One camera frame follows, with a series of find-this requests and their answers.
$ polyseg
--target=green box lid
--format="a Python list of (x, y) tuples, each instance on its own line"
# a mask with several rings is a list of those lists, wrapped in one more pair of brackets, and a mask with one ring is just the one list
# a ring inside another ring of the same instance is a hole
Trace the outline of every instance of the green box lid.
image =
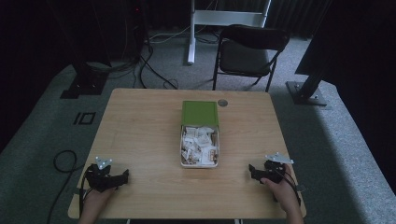
[(219, 126), (218, 105), (216, 102), (183, 101), (181, 124)]

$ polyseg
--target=person's hand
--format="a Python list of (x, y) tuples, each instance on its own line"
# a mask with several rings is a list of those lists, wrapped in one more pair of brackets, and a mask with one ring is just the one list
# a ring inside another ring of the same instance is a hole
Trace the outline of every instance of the person's hand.
[(93, 189), (84, 199), (84, 207), (78, 224), (95, 223), (115, 190), (116, 188), (99, 192), (96, 189)]
[[(286, 173), (290, 174), (290, 168), (285, 164)], [(285, 175), (290, 183), (293, 183), (291, 177)], [(298, 203), (296, 194), (291, 185), (285, 180), (279, 182), (279, 184), (273, 181), (262, 178), (261, 182), (266, 185), (276, 197), (277, 201), (280, 203), (281, 208), (286, 212), (288, 223), (304, 223), (303, 214), (301, 213), (300, 205)]]

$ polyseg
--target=black chair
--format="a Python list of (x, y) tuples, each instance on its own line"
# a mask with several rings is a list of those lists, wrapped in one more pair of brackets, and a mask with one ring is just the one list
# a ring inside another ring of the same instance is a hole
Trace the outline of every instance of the black chair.
[[(213, 91), (218, 74), (256, 77), (256, 85), (262, 77), (268, 77), (268, 91), (276, 68), (277, 56), (289, 43), (289, 34), (279, 29), (267, 29), (233, 24), (225, 27), (219, 37), (218, 53), (213, 74)], [(268, 50), (275, 52), (270, 60)]]

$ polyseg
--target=container filled with packets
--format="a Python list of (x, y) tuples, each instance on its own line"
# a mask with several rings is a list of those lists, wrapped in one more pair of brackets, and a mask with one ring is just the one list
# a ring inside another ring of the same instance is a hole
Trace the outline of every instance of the container filled with packets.
[(183, 102), (180, 162), (185, 168), (218, 166), (219, 118), (216, 102)]

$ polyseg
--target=table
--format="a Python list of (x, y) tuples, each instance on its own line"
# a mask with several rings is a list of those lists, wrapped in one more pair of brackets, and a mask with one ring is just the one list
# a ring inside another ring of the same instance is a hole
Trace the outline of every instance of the table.
[[(182, 101), (221, 99), (228, 104), (218, 106), (218, 167), (182, 168)], [(96, 156), (113, 160), (111, 175), (130, 170), (102, 218), (283, 218), (248, 171), (250, 163), (263, 169), (264, 155), (276, 152), (289, 156), (266, 92), (115, 89), (84, 170)], [(305, 216), (304, 201), (301, 208)], [(78, 218), (77, 194), (68, 215)]]
[(271, 0), (267, 0), (262, 12), (195, 10), (195, 0), (191, 0), (190, 45), (187, 63), (194, 64), (195, 61), (195, 25), (243, 24), (264, 27), (270, 5)]

